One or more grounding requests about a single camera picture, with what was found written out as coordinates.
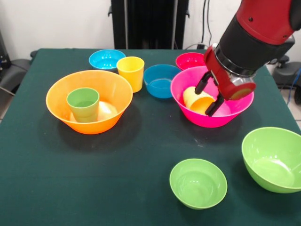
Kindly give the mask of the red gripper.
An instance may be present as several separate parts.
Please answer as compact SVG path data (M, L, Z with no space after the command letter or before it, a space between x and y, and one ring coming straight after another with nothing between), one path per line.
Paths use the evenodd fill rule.
M195 94L201 94L208 84L208 80L213 77L220 92L217 99L206 109L205 115L211 117L221 107L226 100L239 100L252 93L256 84L252 77L239 77L226 69L218 60L215 54L217 44L211 45L205 52L204 62L208 72L204 74L195 87Z

